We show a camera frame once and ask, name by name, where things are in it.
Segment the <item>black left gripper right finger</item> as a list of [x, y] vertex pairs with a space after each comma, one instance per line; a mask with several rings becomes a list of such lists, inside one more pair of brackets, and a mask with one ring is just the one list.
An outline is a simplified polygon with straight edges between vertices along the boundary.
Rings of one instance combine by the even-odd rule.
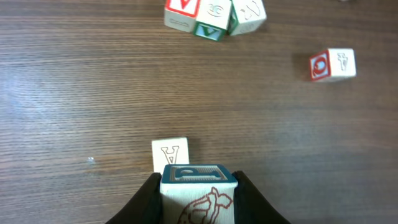
[[235, 171], [232, 176], [238, 181], [234, 190], [235, 224], [290, 224], [243, 171]]

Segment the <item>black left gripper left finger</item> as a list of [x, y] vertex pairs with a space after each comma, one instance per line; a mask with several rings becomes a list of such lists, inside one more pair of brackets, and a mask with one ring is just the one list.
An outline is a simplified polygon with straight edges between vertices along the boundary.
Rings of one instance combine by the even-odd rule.
[[152, 173], [134, 196], [106, 224], [159, 224], [162, 218], [160, 173]]

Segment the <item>blue P letter block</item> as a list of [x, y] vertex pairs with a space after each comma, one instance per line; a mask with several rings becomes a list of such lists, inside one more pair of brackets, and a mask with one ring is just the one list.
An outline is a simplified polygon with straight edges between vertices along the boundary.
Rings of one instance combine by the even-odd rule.
[[160, 182], [162, 223], [233, 224], [237, 186], [222, 165], [167, 165]]

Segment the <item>plain block red side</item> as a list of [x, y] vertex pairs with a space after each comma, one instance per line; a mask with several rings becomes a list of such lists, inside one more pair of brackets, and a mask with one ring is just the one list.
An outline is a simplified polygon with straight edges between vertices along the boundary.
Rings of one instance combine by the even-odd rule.
[[356, 76], [353, 49], [327, 48], [309, 58], [312, 82], [337, 82]]

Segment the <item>green V block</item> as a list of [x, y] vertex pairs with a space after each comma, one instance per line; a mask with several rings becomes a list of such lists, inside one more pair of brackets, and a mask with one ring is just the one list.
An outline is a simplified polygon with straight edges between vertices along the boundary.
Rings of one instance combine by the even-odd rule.
[[232, 2], [201, 0], [193, 35], [219, 42], [228, 29]]

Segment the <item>plain block with drawing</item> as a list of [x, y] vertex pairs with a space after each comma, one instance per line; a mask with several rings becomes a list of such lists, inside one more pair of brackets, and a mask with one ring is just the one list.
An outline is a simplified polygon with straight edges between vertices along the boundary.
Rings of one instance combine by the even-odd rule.
[[241, 35], [256, 31], [266, 20], [263, 0], [232, 0], [228, 34]]

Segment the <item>red V block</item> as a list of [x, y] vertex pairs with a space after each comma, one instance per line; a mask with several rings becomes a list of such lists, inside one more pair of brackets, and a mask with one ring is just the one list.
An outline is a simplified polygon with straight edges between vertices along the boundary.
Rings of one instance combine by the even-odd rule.
[[200, 0], [166, 0], [164, 24], [191, 33], [196, 23]]

